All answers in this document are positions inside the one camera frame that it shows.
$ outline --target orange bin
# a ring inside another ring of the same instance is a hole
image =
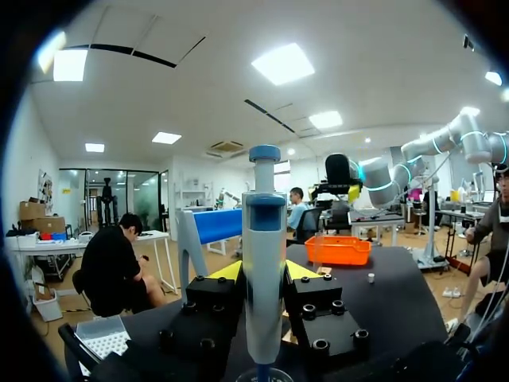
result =
[[[313,263],[364,265],[369,259],[371,243],[352,236],[322,236],[318,250],[316,237],[305,242],[308,260]]]

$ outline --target ceiling light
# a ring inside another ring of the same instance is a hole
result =
[[[46,73],[53,62],[55,54],[65,46],[65,32],[52,33],[42,46],[37,50],[37,62]]]
[[[484,78],[497,86],[502,86],[502,78],[500,78],[500,74],[497,72],[486,72]]]
[[[311,121],[317,129],[328,129],[343,124],[341,115],[337,111],[326,111],[325,113],[311,115],[309,121]]]
[[[53,80],[83,81],[87,54],[88,51],[85,49],[69,49],[56,52]]]
[[[502,102],[509,102],[509,88],[505,89],[501,95]]]
[[[182,138],[182,135],[163,133],[162,131],[159,131],[156,134],[156,136],[153,137],[152,142],[155,142],[155,143],[165,143],[167,145],[173,145],[180,138]]]
[[[476,117],[479,115],[480,110],[476,107],[465,106],[461,109],[460,113],[468,114],[468,115],[471,115],[472,117]]]
[[[104,145],[102,143],[85,143],[85,150],[89,153],[103,153]]]
[[[315,69],[299,45],[293,43],[274,49],[251,62],[274,85],[309,76]]]

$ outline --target monitor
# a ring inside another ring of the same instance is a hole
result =
[[[493,201],[493,198],[495,197],[495,191],[484,191],[484,199],[483,201]]]

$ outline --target window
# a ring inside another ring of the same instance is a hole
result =
[[[274,165],[274,188],[279,193],[288,193],[291,190],[289,169],[289,161]]]

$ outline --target man in black shirt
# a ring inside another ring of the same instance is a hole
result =
[[[118,227],[101,229],[88,243],[81,271],[94,313],[107,317],[124,309],[136,313],[165,304],[161,286],[142,272],[134,255],[131,243],[141,231],[139,217],[127,213]]]

